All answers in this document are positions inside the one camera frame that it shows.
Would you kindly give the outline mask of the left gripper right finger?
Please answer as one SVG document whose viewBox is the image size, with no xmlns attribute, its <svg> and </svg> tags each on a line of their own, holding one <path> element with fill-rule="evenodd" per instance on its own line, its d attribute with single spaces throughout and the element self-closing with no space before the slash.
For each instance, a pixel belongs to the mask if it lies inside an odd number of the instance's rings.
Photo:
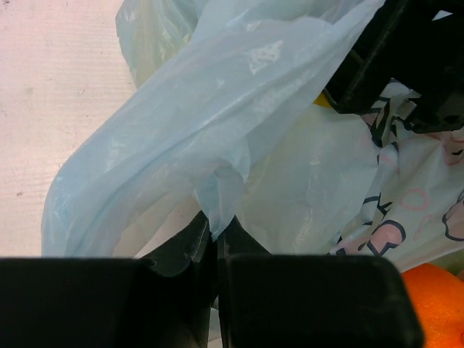
<svg viewBox="0 0 464 348">
<path fill-rule="evenodd" d="M 224 347 L 422 347 L 398 270 L 380 257 L 271 254 L 238 220 L 217 239 Z"/>
</svg>

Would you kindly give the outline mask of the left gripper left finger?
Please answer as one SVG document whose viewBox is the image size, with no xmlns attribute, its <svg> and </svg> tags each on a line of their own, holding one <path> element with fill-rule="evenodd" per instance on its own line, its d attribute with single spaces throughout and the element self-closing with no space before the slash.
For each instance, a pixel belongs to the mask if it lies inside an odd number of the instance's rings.
<svg viewBox="0 0 464 348">
<path fill-rule="evenodd" d="M 3 347 L 205 347 L 215 246 L 204 214 L 134 258 L 1 260 Z"/>
</svg>

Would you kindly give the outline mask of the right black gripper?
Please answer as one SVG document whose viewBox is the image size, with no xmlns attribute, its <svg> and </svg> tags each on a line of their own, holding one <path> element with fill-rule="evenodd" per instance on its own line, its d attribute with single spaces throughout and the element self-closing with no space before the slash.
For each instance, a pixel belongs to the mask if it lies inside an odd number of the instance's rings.
<svg viewBox="0 0 464 348">
<path fill-rule="evenodd" d="M 416 133 L 463 127 L 463 2 L 385 1 L 324 94 L 339 113 L 363 113 L 395 79 L 419 93 Z"/>
</svg>

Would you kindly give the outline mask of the yellow fake fruit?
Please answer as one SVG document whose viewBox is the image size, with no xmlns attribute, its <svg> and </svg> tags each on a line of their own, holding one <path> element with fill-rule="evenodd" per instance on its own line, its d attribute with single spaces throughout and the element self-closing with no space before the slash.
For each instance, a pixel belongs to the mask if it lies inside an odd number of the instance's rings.
<svg viewBox="0 0 464 348">
<path fill-rule="evenodd" d="M 332 106 L 329 103 L 326 95 L 323 92 L 321 92 L 319 94 L 319 96 L 315 99 L 315 101 L 313 103 L 318 105 L 318 106 L 321 106 L 321 107 L 325 107 L 325 108 L 329 108 L 329 109 L 332 108 Z"/>
</svg>

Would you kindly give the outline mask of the orange fake fruit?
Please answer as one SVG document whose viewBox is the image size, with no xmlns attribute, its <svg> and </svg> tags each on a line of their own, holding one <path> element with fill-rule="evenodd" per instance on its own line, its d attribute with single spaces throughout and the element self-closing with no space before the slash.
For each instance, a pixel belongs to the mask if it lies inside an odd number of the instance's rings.
<svg viewBox="0 0 464 348">
<path fill-rule="evenodd" d="M 463 347 L 463 281 L 426 263 L 402 273 L 425 347 Z"/>
</svg>

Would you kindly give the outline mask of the light blue plastic bag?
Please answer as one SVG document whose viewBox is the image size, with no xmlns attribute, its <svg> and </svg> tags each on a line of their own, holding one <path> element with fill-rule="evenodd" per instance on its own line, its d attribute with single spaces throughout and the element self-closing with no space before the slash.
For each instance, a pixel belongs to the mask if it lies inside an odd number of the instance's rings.
<svg viewBox="0 0 464 348">
<path fill-rule="evenodd" d="M 313 103 L 384 3 L 124 1 L 137 89 L 57 173 L 42 254 L 134 256 L 190 196 L 275 254 L 462 251 L 463 127 L 414 132 L 395 79 L 360 114 Z"/>
</svg>

